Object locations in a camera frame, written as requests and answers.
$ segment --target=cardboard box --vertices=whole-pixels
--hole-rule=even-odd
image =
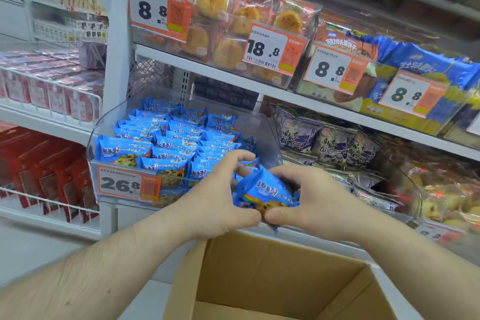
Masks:
[[[163,320],[397,319],[360,260],[241,232],[201,242],[178,270]]]

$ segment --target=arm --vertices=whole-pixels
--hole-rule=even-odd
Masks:
[[[0,290],[0,319],[117,319],[160,264],[183,243],[255,226],[261,215],[233,206],[233,172],[252,153],[226,155],[170,206]]]
[[[480,268],[365,205],[323,170],[284,165],[272,173],[300,187],[300,205],[269,210],[268,222],[361,245],[425,320],[480,316]]]

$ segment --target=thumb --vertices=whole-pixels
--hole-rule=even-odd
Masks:
[[[262,221],[261,213],[254,208],[238,208],[234,207],[235,218],[232,222],[235,229],[249,228],[257,226]]]
[[[299,222],[299,207],[271,208],[265,213],[265,221],[279,226],[297,226]]]

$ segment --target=price tag reading 26.8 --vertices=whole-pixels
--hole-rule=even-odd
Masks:
[[[187,0],[129,0],[132,25],[185,42],[192,18]]]
[[[97,176],[100,195],[149,202],[159,199],[160,177],[110,166],[98,166]]]
[[[362,56],[318,44],[303,80],[353,95],[368,63]]]
[[[307,39],[252,23],[243,61],[293,75]]]
[[[440,82],[399,71],[378,104],[425,118],[447,89]]]

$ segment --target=chocolate chip cookie image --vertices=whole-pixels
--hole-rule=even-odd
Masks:
[[[365,97],[375,87],[376,80],[376,77],[372,77],[368,74],[363,74],[353,95],[349,95],[341,91],[335,91],[333,93],[333,99],[337,103],[348,103],[355,100],[356,98]]]

